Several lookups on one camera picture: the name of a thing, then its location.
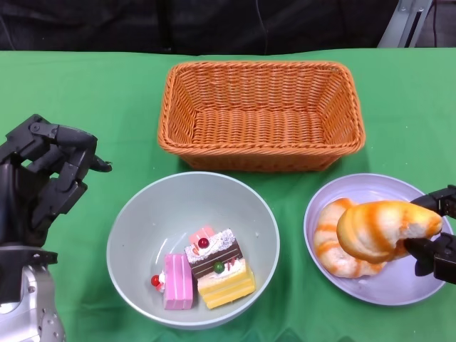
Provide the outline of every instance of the pink cake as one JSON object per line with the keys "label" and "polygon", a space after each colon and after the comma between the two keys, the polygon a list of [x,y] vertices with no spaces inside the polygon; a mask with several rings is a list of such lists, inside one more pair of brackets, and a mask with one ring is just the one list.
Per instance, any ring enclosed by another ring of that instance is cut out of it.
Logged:
{"label": "pink cake", "polygon": [[198,245],[198,241],[202,237],[209,239],[213,235],[214,235],[214,231],[212,230],[212,228],[210,226],[204,226],[198,232],[194,233],[193,235],[190,235],[190,244]]}
{"label": "pink cake", "polygon": [[165,309],[190,309],[193,302],[192,271],[185,254],[165,255],[165,276]]}

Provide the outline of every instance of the green tablecloth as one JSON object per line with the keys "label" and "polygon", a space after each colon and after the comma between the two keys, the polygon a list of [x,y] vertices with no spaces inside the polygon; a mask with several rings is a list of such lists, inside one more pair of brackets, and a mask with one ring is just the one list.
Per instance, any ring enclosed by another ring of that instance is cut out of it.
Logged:
{"label": "green tablecloth", "polygon": [[[259,300],[209,331],[165,328],[130,308],[110,282],[105,248],[122,206],[149,183],[187,168],[161,151],[157,119],[167,70],[190,60],[328,60],[355,78],[366,147],[313,174],[230,173],[253,187],[279,225],[281,256]],[[325,183],[357,172],[400,178],[425,192],[456,182],[456,49],[349,50],[267,58],[156,56],[133,53],[0,53],[1,134],[33,113],[98,137],[113,172],[91,172],[89,190],[52,226],[45,246],[68,341],[453,341],[456,286],[422,303],[381,307],[331,284],[309,256],[303,216]]]}

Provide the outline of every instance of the light gray bowl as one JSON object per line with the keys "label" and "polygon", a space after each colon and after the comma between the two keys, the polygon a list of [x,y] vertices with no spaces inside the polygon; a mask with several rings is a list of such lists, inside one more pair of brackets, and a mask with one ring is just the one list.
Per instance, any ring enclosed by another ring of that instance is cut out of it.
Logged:
{"label": "light gray bowl", "polygon": [[[184,253],[188,236],[206,224],[215,232],[233,231],[254,272],[256,291],[209,310],[195,289],[190,310],[164,310],[163,295],[150,278],[162,271],[166,253]],[[279,249],[276,220],[254,190],[224,175],[188,172],[133,196],[113,225],[106,259],[115,288],[134,309],[166,326],[196,330],[219,326],[249,308],[271,280]]]}
{"label": "light gray bowl", "polygon": [[[312,259],[320,271],[334,285],[347,294],[374,304],[398,306],[416,303],[437,292],[444,282],[432,274],[415,276],[415,259],[412,256],[389,262],[381,273],[357,279],[338,278],[326,271],[314,251],[314,232],[320,211],[341,197],[357,203],[378,200],[411,201],[423,193],[417,188],[392,177],[374,174],[357,174],[338,178],[322,187],[310,201],[304,217],[304,239]],[[452,234],[450,223],[444,219],[443,232]]]}

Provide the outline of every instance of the purple plate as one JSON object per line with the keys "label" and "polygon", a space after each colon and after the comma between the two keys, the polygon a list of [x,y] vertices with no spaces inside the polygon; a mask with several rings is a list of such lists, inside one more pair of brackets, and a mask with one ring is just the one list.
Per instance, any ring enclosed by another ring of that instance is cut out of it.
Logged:
{"label": "purple plate", "polygon": [[[320,211],[329,203],[341,197],[348,197],[357,203],[378,200],[411,201],[423,192],[392,177],[362,173],[334,180],[322,187],[312,198],[304,216],[304,239],[315,264],[334,285],[362,301],[398,306],[416,303],[437,292],[444,282],[432,274],[415,276],[415,259],[412,256],[389,262],[381,273],[362,276],[357,279],[339,278],[327,272],[316,258],[314,232]],[[443,232],[452,234],[450,223],[444,219]]]}

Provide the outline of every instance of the white bowl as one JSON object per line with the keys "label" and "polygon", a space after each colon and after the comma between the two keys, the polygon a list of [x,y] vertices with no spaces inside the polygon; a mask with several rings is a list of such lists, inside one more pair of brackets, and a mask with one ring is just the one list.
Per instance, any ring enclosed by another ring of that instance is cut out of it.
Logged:
{"label": "white bowl", "polygon": [[[195,289],[190,310],[164,310],[150,278],[162,271],[165,254],[184,253],[188,236],[206,224],[215,232],[233,231],[254,272],[256,291],[209,310]],[[134,309],[166,326],[204,329],[231,321],[259,298],[274,274],[279,249],[276,220],[254,190],[224,175],[188,172],[133,196],[113,225],[106,258],[115,288]]]}

